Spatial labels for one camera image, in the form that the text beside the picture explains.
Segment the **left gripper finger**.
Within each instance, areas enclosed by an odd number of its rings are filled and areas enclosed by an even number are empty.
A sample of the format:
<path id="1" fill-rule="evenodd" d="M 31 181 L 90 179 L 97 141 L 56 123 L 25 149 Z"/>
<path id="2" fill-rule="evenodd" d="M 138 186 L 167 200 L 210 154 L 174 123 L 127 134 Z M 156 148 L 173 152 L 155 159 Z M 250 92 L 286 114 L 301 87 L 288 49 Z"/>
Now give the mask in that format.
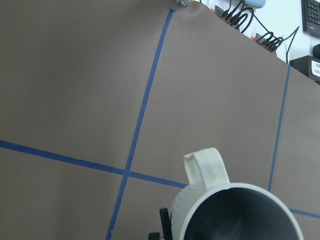
<path id="1" fill-rule="evenodd" d="M 160 232 L 150 232 L 148 240 L 171 240 L 171 219 L 169 211 L 166 207 L 159 210 L 162 235 Z"/>

